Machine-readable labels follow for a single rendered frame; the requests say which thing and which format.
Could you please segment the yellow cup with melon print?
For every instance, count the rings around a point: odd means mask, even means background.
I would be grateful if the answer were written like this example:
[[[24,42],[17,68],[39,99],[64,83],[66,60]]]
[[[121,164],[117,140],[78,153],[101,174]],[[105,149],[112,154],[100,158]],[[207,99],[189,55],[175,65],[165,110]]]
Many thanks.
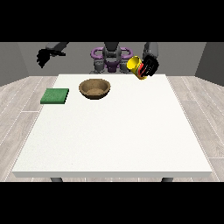
[[[143,62],[138,56],[133,56],[126,63],[127,68],[139,79],[145,80],[146,76],[141,76],[140,70],[143,67]]]

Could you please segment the green square pad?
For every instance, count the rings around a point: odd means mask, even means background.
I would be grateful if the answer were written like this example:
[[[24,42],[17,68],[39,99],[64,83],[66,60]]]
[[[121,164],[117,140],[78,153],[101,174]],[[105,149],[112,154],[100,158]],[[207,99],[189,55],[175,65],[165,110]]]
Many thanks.
[[[69,93],[68,88],[48,88],[41,100],[41,104],[64,104]]]

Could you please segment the brown wooden bowl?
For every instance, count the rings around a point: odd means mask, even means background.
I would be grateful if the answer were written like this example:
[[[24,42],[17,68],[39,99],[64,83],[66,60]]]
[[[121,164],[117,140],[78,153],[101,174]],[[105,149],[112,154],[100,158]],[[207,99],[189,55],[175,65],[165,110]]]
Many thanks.
[[[79,85],[80,93],[90,100],[100,100],[110,90],[110,83],[104,79],[88,79]]]

